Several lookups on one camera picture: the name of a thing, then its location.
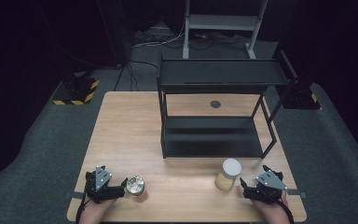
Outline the person's left hand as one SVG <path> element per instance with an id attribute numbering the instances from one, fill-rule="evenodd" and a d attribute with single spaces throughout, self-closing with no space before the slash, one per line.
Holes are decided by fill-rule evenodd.
<path id="1" fill-rule="evenodd" d="M 90 201 L 86 204 L 86 207 L 93 210 L 107 210 L 109 209 L 114 203 L 116 202 L 116 199 L 113 200 L 107 200 L 102 201 L 101 203 L 96 203 L 94 201 Z"/>

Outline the person's right hand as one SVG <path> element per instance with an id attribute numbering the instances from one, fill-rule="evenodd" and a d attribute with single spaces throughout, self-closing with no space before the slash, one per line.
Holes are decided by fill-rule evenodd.
<path id="1" fill-rule="evenodd" d="M 284 209 L 276 203 L 263 203 L 257 200 L 252 200 L 252 203 L 265 217 L 286 217 Z"/>

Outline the hazard-striped black stand base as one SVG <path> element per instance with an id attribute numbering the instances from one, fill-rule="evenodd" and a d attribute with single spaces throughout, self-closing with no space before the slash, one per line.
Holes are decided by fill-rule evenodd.
<path id="1" fill-rule="evenodd" d="M 85 105 L 94 96 L 99 81 L 92 77 L 75 78 L 70 82 L 62 82 L 52 96 L 55 105 Z"/>
<path id="2" fill-rule="evenodd" d="M 321 105 L 309 85 L 300 82 L 278 89 L 283 98 L 283 107 L 287 109 L 319 110 Z"/>

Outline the grey metal stand frame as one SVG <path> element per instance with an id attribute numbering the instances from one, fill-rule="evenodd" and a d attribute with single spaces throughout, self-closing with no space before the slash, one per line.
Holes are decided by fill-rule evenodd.
<path id="1" fill-rule="evenodd" d="M 248 31 L 251 39 L 245 44 L 250 59 L 255 59 L 254 46 L 269 0 L 262 0 L 256 16 L 200 15 L 190 13 L 190 0 L 186 0 L 185 37 L 182 57 L 189 58 L 189 32 L 193 29 Z"/>

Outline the black two-tier metal rack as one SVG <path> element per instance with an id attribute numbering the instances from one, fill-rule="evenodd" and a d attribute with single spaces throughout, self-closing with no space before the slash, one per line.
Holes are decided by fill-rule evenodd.
<path id="1" fill-rule="evenodd" d="M 161 151 L 167 157 L 265 158 L 277 142 L 272 128 L 274 112 L 263 101 L 267 89 L 287 87 L 292 80 L 281 64 L 272 60 L 161 59 L 158 62 L 158 100 L 161 117 Z M 168 110 L 169 94 L 212 96 L 252 94 L 258 97 L 255 110 L 267 122 L 271 142 L 261 146 L 255 127 L 255 114 L 225 115 L 223 101 L 206 102 L 211 112 L 199 115 L 173 115 Z M 211 101 L 220 108 L 212 108 Z"/>

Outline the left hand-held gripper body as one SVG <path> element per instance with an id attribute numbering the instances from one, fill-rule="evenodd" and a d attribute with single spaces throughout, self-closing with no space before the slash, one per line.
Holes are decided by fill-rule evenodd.
<path id="1" fill-rule="evenodd" d="M 108 186 L 111 177 L 104 166 L 97 166 L 93 172 L 86 172 L 86 194 L 96 203 L 114 199 L 115 189 Z"/>

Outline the white-lid glass jar yellow powder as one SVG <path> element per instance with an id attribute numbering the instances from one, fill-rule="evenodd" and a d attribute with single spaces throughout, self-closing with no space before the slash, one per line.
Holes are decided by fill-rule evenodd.
<path id="1" fill-rule="evenodd" d="M 222 164 L 221 170 L 216 175 L 214 183 L 221 190 L 231 190 L 240 173 L 240 162 L 232 158 L 226 159 Z"/>

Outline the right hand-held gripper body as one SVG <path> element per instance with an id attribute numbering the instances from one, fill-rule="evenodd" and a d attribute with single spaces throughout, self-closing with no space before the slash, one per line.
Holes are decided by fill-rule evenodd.
<path id="1" fill-rule="evenodd" d="M 282 182 L 282 172 L 275 172 L 267 165 L 263 166 L 264 173 L 258 175 L 255 179 L 255 200 L 263 203 L 274 203 L 280 200 L 282 193 L 288 190 L 288 187 Z"/>

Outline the metal-lid glass jar orange powder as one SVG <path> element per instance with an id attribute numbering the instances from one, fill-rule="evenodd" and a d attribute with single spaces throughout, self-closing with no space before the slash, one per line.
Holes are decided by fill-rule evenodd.
<path id="1" fill-rule="evenodd" d="M 131 195 L 142 195 L 145 191 L 145 181 L 138 175 L 131 176 L 127 181 L 126 189 Z"/>

